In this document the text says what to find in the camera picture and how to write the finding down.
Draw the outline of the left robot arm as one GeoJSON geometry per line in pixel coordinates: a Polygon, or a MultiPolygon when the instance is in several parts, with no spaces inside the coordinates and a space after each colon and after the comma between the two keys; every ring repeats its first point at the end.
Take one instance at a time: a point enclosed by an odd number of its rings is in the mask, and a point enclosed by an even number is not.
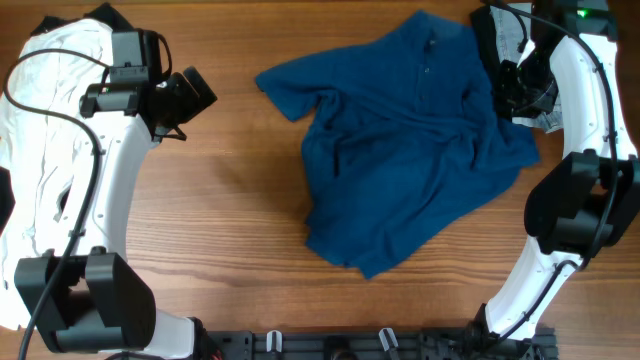
{"type": "Polygon", "coordinates": [[[81,20],[32,37],[1,96],[14,205],[1,233],[1,323],[54,353],[217,359],[201,321],[157,308],[128,265],[146,154],[215,100],[164,37],[81,20]]]}

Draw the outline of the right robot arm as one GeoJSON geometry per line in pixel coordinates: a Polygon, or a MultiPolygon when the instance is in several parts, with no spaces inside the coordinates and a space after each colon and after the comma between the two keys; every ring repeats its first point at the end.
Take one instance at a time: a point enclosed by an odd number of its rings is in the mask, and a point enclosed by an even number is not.
{"type": "Polygon", "coordinates": [[[470,324],[470,348],[525,342],[563,283],[615,245],[639,212],[639,154],[626,132],[616,79],[617,24],[605,1],[535,1],[528,12],[503,1],[523,27],[516,62],[494,86],[502,116],[535,117],[561,106],[561,162],[531,191],[528,238],[499,292],[470,324]]]}

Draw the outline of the blue polo shirt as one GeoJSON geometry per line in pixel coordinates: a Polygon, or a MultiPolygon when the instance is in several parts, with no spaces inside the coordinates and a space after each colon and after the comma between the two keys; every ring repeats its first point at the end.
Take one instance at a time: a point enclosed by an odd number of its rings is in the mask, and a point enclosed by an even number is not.
{"type": "Polygon", "coordinates": [[[371,43],[282,63],[255,82],[287,120],[312,117],[301,144],[307,247],[366,278],[539,159],[531,131],[496,114],[471,27],[423,11],[371,43]]]}

